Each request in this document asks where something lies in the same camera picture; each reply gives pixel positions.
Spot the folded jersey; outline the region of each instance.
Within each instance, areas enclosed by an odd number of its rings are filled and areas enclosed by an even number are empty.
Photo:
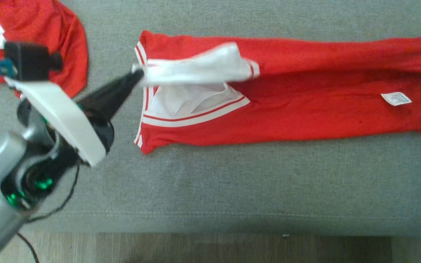
[[[421,37],[316,43],[144,31],[135,52],[133,70],[145,70],[135,139],[144,153],[421,132]],[[397,94],[407,101],[385,100]]]

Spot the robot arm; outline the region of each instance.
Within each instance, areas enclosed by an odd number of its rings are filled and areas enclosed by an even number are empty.
[[[17,118],[26,128],[0,133],[0,251],[69,168],[105,157],[114,138],[110,120],[144,75],[128,73],[75,103],[47,80],[60,60],[45,47],[7,43],[5,54],[13,68],[0,72],[24,97]]]

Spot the red stripe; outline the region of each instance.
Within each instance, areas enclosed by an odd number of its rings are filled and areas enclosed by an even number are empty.
[[[136,145],[139,146],[139,139],[141,138],[142,131],[139,133],[139,136],[137,137]]]
[[[254,68],[253,65],[251,65],[251,63],[249,63],[249,67],[251,68],[251,79],[254,78]]]
[[[145,110],[149,108],[149,87],[145,88]]]
[[[198,114],[198,115],[194,115],[194,116],[186,117],[186,118],[180,118],[180,119],[163,119],[163,118],[157,118],[157,117],[150,116],[150,115],[145,115],[145,114],[144,114],[144,117],[151,118],[151,119],[155,119],[155,120],[159,120],[159,121],[167,121],[167,122],[184,121],[184,120],[189,120],[189,119],[192,119],[192,118],[197,118],[197,117],[201,117],[201,116],[207,115],[207,114],[212,113],[212,112],[214,112],[214,111],[217,111],[217,110],[220,110],[220,109],[225,108],[225,107],[227,107],[227,106],[230,106],[230,105],[232,105],[232,104],[234,104],[234,103],[240,102],[240,101],[242,101],[243,99],[244,99],[244,97],[241,97],[241,98],[239,98],[239,100],[235,100],[234,102],[227,103],[227,104],[222,105],[222,106],[220,106],[220,107],[218,107],[218,108],[215,108],[214,110],[211,110],[211,111],[208,111],[208,112],[204,112],[204,113],[201,113],[201,114]]]
[[[137,53],[139,54],[139,58],[141,59],[141,63],[142,63],[142,65],[144,65],[144,64],[145,64],[145,62],[144,62],[144,58],[142,58],[142,54],[141,54],[141,52],[139,51],[139,47],[138,47],[138,46],[136,46],[136,50],[137,50]]]

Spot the black cable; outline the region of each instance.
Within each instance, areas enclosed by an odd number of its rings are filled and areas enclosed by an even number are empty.
[[[74,189],[76,188],[76,185],[77,185],[77,179],[79,178],[79,171],[80,171],[80,164],[77,165],[77,170],[76,170],[76,175],[74,177],[74,182],[72,183],[71,190],[69,191],[69,195],[67,196],[65,201],[55,210],[47,213],[46,215],[34,217],[34,218],[30,219],[27,223],[33,223],[33,222],[36,222],[36,221],[39,221],[39,220],[46,219],[46,218],[52,216],[54,213],[58,213],[59,211],[61,211],[67,205],[67,203],[71,199],[72,195],[74,194]],[[22,239],[22,241],[24,241],[25,244],[30,248],[30,251],[32,252],[32,256],[34,257],[35,263],[40,263],[40,260],[38,259],[38,256],[37,256],[37,252],[35,251],[34,247],[30,243],[30,241],[28,241],[27,238],[25,238],[21,233],[17,233],[17,236],[20,239]]]
[[[77,179],[79,178],[79,170],[80,170],[80,164],[77,165],[77,170],[76,170],[76,175],[75,175],[75,178],[74,178],[74,182],[72,183],[71,190],[69,191],[69,195],[67,196],[67,198],[65,199],[65,201],[58,208],[56,208],[55,210],[53,210],[53,211],[51,211],[51,212],[49,212],[49,213],[47,213],[45,215],[36,216],[36,217],[33,217],[33,218],[29,219],[29,221],[27,222],[27,224],[30,224],[30,223],[33,223],[33,222],[37,222],[37,221],[46,219],[46,218],[52,216],[54,213],[58,213],[59,211],[61,211],[67,205],[67,203],[71,199],[72,195],[74,194],[74,189],[76,188],[76,185],[77,185]]]
[[[32,244],[23,236],[21,233],[17,233],[17,236],[24,241],[24,243],[30,248],[30,251],[32,252],[32,256],[34,257],[35,263],[40,263],[40,260],[38,259],[37,253],[35,252],[34,247],[32,247]]]

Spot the green light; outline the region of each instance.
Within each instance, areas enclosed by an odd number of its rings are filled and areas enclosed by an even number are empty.
[[[53,184],[52,179],[48,179],[45,182],[35,182],[35,186],[41,190],[46,190],[48,187],[50,187]]]
[[[16,194],[11,194],[10,196],[6,196],[7,201],[12,206],[18,206],[18,199]]]

